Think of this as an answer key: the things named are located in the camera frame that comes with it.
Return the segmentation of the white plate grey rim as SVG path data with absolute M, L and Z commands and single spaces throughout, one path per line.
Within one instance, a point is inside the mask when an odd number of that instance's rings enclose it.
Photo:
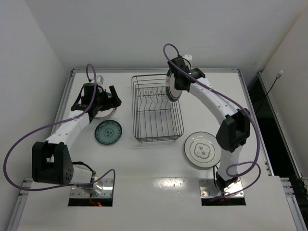
M 216 137 L 203 131 L 192 133 L 185 140 L 184 153 L 187 159 L 198 168 L 211 168 L 221 159 L 221 147 Z

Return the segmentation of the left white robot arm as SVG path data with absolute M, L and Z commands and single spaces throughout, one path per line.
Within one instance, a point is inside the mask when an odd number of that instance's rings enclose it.
M 121 105 L 114 86 L 109 92 L 102 86 L 86 83 L 81 88 L 64 123 L 45 141 L 32 147 L 32 179 L 58 186 L 73 186 L 92 190 L 99 180 L 94 170 L 73 165 L 69 150 L 80 132 L 99 113 Z

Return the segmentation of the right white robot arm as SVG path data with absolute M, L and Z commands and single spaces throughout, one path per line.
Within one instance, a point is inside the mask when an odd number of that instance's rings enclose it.
M 198 68 L 190 69 L 182 56 L 168 61 L 166 93 L 170 101 L 176 102 L 183 91 L 196 97 L 214 115 L 220 127 L 216 140 L 221 147 L 221 161 L 216 174 L 216 185 L 223 191 L 238 179 L 239 155 L 250 136 L 250 121 L 246 109 L 231 105 L 214 93 L 205 74 Z

